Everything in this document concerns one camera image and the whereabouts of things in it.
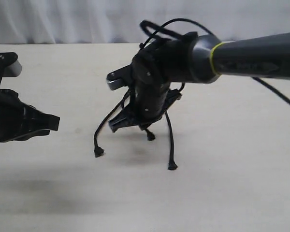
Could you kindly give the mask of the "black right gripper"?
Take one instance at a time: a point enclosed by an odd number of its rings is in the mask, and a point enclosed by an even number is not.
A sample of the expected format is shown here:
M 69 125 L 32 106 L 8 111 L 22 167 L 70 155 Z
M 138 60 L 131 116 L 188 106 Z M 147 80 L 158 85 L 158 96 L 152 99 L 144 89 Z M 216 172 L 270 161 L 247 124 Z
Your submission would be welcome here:
M 125 107 L 110 119 L 108 125 L 112 132 L 138 125 L 140 129 L 145 130 L 161 120 L 173 103 L 181 98 L 178 89 L 170 89 L 171 81 L 163 64 L 167 59 L 165 49 L 169 42 L 170 40 L 154 41 L 140 49 L 132 58 L 135 83 L 134 112 L 130 107 Z

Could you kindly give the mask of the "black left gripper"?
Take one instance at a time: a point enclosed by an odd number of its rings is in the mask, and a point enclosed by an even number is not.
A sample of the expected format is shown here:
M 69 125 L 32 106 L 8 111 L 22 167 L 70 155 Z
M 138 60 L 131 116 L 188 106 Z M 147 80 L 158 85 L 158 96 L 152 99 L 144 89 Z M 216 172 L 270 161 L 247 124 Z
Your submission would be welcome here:
M 58 131 L 60 117 L 41 111 L 34 111 L 32 121 L 43 130 L 24 129 L 28 109 L 36 108 L 23 103 L 17 92 L 0 89 L 0 142 L 26 141 L 33 137 L 48 136 L 50 131 Z

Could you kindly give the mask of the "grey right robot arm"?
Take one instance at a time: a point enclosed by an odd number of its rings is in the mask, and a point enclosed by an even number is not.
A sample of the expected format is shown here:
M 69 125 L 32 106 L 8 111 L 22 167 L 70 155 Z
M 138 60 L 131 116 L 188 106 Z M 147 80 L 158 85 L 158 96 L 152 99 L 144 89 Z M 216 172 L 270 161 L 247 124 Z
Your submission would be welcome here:
M 107 75 L 111 90 L 129 87 L 130 102 L 109 120 L 112 132 L 146 130 L 181 98 L 172 82 L 210 84 L 222 75 L 290 80 L 290 32 L 235 42 L 195 32 L 174 40 L 156 37 L 131 63 Z

